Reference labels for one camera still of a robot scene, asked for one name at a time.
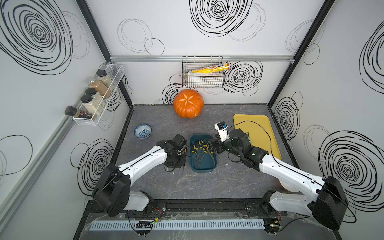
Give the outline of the teal plastic storage box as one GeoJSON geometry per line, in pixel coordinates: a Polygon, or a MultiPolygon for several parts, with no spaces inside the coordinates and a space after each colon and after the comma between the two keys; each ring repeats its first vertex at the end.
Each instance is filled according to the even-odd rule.
{"type": "Polygon", "coordinates": [[[209,173],[216,169],[218,161],[212,145],[211,135],[195,134],[190,137],[190,167],[195,173],[209,173]]]}

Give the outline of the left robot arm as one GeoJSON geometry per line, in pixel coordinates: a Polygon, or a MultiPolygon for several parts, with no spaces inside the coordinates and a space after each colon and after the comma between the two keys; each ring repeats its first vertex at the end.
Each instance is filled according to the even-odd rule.
{"type": "Polygon", "coordinates": [[[153,198],[144,191],[132,191],[131,186],[159,165],[173,170],[185,166],[187,144],[187,140],[177,134],[172,140],[157,142],[149,151],[128,163],[108,165],[92,192],[93,203],[101,207],[109,217],[115,217],[123,211],[150,215],[153,198]]]}

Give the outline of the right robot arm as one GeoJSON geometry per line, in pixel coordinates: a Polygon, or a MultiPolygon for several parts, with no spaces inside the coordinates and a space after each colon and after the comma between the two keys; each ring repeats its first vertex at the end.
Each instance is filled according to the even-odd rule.
{"type": "Polygon", "coordinates": [[[208,142],[218,154],[227,151],[236,155],[248,168],[273,176],[298,191],[297,194],[266,193],[274,210],[313,217],[330,230],[340,229],[349,204],[336,178],[315,176],[278,160],[272,153],[252,146],[240,129],[219,130],[219,136],[208,142]]]}

